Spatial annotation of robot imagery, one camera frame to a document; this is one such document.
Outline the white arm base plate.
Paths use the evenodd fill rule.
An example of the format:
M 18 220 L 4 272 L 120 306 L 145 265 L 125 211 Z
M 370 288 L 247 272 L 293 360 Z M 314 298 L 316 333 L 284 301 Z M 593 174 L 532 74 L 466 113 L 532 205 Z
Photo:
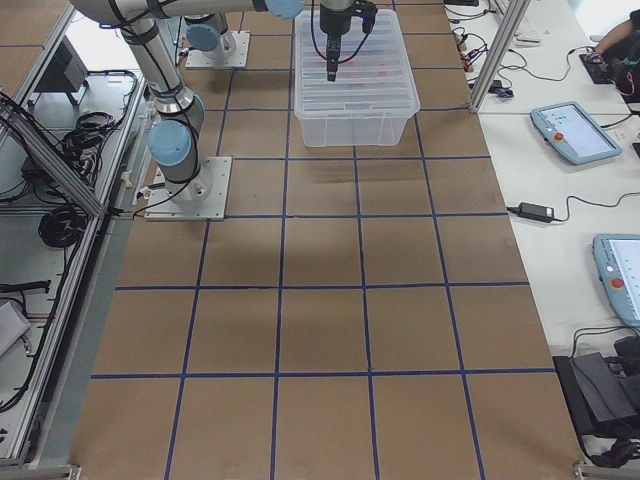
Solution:
M 246 67 L 250 43 L 249 31 L 220 34 L 208 26 L 193 26 L 186 35 L 189 53 L 186 68 L 191 70 L 242 69 Z
M 231 171 L 231 157 L 206 157 L 200 161 L 199 174 L 183 189 L 167 183 L 157 167 L 154 181 L 163 186 L 151 191 L 144 217 L 150 221 L 222 221 Z

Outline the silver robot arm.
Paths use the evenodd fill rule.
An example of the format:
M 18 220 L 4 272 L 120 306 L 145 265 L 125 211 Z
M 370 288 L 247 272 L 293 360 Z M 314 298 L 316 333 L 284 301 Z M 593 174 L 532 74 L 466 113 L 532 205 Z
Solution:
M 232 30 L 227 15 L 244 12 L 241 4 L 217 7 L 212 13 L 187 15 L 185 39 L 189 53 L 186 68 L 191 70 L 223 70 L 244 68 L 247 63 L 250 32 Z
M 160 38 L 158 21 L 180 16 L 209 20 L 245 11 L 293 19 L 305 8 L 303 1 L 74 1 L 72 5 L 100 27 L 119 30 L 129 45 L 160 116 L 149 133 L 148 148 L 175 192 L 204 177 L 198 153 L 204 105 L 185 84 Z

